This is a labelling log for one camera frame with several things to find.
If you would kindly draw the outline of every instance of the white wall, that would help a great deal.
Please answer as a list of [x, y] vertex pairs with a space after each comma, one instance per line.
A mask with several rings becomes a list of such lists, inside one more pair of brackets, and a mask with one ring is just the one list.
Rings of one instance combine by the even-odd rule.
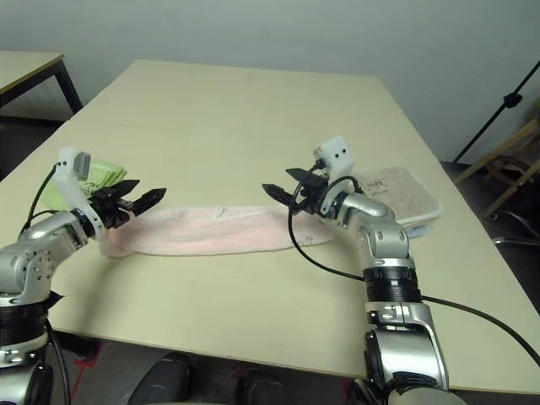
[[[0, 0], [0, 49], [64, 53], [84, 103], [137, 58], [377, 75], [450, 160], [540, 57], [538, 15], [536, 0]], [[463, 161], [525, 122], [540, 73], [522, 93]], [[2, 113], [69, 117], [54, 83]]]

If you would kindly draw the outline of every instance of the pink towel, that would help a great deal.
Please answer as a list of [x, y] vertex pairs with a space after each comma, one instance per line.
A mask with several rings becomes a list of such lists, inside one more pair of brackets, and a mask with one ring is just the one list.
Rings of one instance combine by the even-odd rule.
[[[294, 235], [302, 246], [332, 239], [321, 219], [294, 216]], [[123, 257], [133, 252], [157, 256], [209, 256], [292, 247], [286, 207], [170, 208], [150, 211], [118, 229], [109, 229], [101, 252]]]

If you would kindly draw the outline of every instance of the gray carpet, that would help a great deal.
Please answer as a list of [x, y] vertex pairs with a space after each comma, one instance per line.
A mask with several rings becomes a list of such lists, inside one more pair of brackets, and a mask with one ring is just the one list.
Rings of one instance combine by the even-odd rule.
[[[0, 123], [0, 179], [6, 176], [32, 150], [39, 146], [55, 130], [55, 126], [36, 126], [23, 123]], [[36, 173], [36, 184], [43, 174]], [[500, 193], [496, 185], [485, 183], [482, 176], [476, 175], [460, 186], [464, 197], [472, 210], [480, 214], [494, 196]], [[524, 235], [523, 230], [507, 219], [492, 222], [482, 219], [490, 235]], [[502, 249], [505, 260], [516, 274], [527, 294], [537, 309], [540, 309], [540, 278], [538, 269], [539, 256], [535, 251], [505, 247]], [[53, 404], [62, 403], [59, 371], [51, 348], [48, 361], [55, 368], [57, 381], [53, 392]], [[85, 368], [75, 364], [73, 354], [65, 351], [67, 367], [74, 386], [77, 389], [73, 405], [85, 404], [126, 404], [133, 389], [143, 378], [147, 370], [168, 352], [159, 348], [150, 348], [118, 342], [102, 342], [100, 353], [93, 367]], [[236, 370], [249, 365], [233, 360], [215, 359], [190, 355], [194, 365], [192, 394], [194, 402], [219, 402], [232, 404], [235, 400], [236, 379], [232, 377]], [[346, 403], [343, 393], [342, 378], [307, 373], [298, 370], [286, 370], [267, 367], [285, 383], [294, 404], [342, 404]], [[515, 404], [532, 405], [540, 403], [540, 396], [513, 395], [489, 392], [460, 391], [459, 395], [469, 405], [480, 404]]]

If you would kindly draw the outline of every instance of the beige tabletop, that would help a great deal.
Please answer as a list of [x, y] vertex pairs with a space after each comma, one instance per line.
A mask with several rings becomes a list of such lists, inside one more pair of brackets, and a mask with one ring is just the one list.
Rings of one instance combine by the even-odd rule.
[[[444, 204], [412, 240], [424, 294], [497, 316], [540, 350], [540, 318], [439, 162], [377, 78], [167, 62], [134, 63], [0, 183], [0, 246], [12, 243], [57, 150], [126, 167], [136, 197], [161, 207], [273, 205], [261, 183], [291, 189], [284, 169], [343, 135], [357, 171], [408, 167]], [[309, 248], [358, 267], [341, 238]], [[228, 256], [109, 259], [92, 243], [57, 270], [54, 327], [163, 348], [336, 375], [365, 375], [365, 287], [292, 249]], [[540, 371], [497, 327], [430, 305], [454, 387], [540, 392]]]
[[61, 53], [0, 51], [0, 94], [62, 60]]

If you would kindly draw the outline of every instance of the green cloth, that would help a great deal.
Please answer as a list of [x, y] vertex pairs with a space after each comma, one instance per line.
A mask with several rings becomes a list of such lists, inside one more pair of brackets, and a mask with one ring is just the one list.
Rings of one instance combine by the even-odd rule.
[[[114, 165], [103, 160], [92, 159], [88, 179], [86, 181], [79, 181], [78, 184], [81, 187], [81, 190], [83, 190], [84, 196], [89, 198], [96, 190], [112, 186], [122, 180], [126, 173], [124, 168], [119, 165]], [[64, 201], [54, 181], [49, 181], [41, 194], [40, 201], [50, 209], [57, 209], [60, 211], [71, 209]]]

